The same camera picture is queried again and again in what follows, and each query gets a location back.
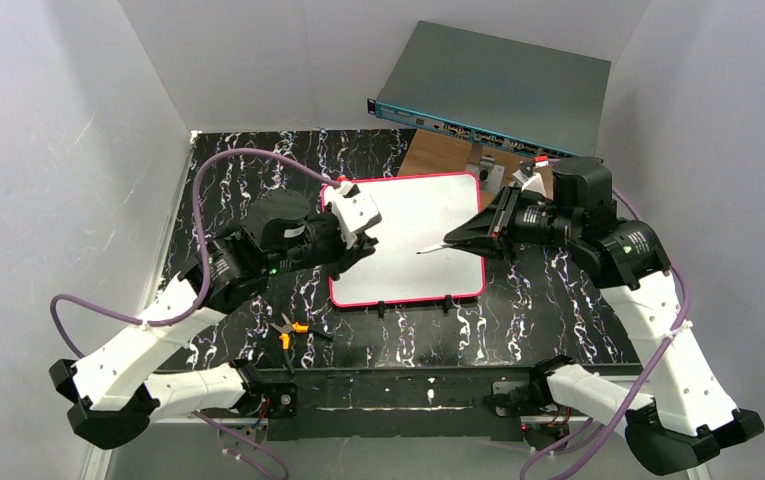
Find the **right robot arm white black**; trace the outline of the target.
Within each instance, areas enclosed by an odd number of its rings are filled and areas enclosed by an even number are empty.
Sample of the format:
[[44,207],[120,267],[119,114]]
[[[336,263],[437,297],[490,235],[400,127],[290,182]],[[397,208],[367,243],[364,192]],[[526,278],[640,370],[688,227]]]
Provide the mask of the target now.
[[593,157],[549,166],[550,192],[538,174],[506,186],[443,245],[506,261],[522,245],[566,251],[615,312],[643,369],[624,388],[559,355],[531,368],[527,386],[491,395],[489,403],[578,411],[601,426],[589,453],[620,431],[636,460],[658,476],[697,467],[762,434],[760,415],[737,406],[706,361],[687,318],[690,294],[659,236],[642,220],[619,216],[611,172]]

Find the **white whiteboard marker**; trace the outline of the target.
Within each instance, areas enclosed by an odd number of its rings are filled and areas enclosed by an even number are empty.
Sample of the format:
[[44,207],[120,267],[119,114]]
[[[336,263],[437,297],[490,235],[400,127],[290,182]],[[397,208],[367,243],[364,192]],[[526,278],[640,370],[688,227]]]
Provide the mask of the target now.
[[422,248],[422,249],[418,250],[416,252],[416,254],[417,255],[430,254],[430,253],[434,253],[434,252],[437,252],[437,251],[444,250],[444,249],[449,248],[449,247],[450,247],[450,245],[448,243],[441,242],[441,243],[437,243],[437,244],[434,244],[434,245]]

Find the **pink framed whiteboard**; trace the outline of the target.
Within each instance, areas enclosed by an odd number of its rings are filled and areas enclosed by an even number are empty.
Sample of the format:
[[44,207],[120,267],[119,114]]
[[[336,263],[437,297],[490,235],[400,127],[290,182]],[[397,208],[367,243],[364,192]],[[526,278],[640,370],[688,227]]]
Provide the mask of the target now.
[[417,255],[480,211],[477,178],[468,172],[364,179],[382,221],[367,234],[376,252],[329,281],[339,308],[477,297],[486,288],[480,256],[446,248]]

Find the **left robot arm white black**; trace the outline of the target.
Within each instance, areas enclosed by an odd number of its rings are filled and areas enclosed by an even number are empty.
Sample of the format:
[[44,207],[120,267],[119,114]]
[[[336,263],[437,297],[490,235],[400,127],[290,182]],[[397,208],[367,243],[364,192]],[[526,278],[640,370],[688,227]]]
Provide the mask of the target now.
[[373,254],[381,213],[367,192],[343,182],[320,212],[299,192],[264,194],[191,258],[135,321],[93,353],[56,361],[49,374],[69,400],[73,432],[105,449],[150,423],[202,409],[251,414],[269,386],[248,360],[166,374],[162,364],[201,331],[265,292],[276,275],[324,266],[338,275]]

